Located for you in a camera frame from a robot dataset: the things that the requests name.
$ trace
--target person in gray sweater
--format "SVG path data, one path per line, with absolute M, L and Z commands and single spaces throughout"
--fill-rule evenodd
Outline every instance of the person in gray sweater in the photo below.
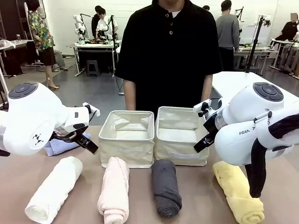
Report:
M 234 69 L 234 51 L 239 49 L 239 21 L 231 15 L 232 2 L 225 0 L 221 4 L 222 16 L 216 20 L 218 43 L 224 71 Z

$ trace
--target black skirt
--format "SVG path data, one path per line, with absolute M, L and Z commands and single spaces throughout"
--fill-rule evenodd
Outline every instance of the black skirt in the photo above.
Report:
M 56 64 L 53 48 L 47 48 L 46 50 L 39 52 L 39 57 L 45 66 Z

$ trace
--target floral shirt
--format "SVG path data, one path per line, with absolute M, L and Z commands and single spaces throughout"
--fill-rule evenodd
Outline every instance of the floral shirt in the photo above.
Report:
M 52 48 L 55 46 L 53 37 L 51 36 L 49 29 L 47 27 L 46 21 L 40 17 L 37 11 L 29 12 L 28 20 L 30 24 L 31 32 L 36 31 L 36 35 L 41 38 L 41 42 L 37 41 L 35 38 L 34 43 L 38 51 L 45 51 L 47 48 Z

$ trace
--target pink rolled towel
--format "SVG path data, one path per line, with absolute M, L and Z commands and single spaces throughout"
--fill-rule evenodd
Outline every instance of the pink rolled towel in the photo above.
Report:
M 129 217 L 129 172 L 124 160 L 117 157 L 109 159 L 98 200 L 98 209 L 105 224 L 123 224 Z

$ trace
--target stool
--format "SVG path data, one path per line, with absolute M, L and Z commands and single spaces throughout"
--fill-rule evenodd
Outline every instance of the stool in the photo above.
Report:
M 88 76 L 90 75 L 100 76 L 98 62 L 96 60 L 87 60 L 86 69 L 87 69 L 86 73 Z

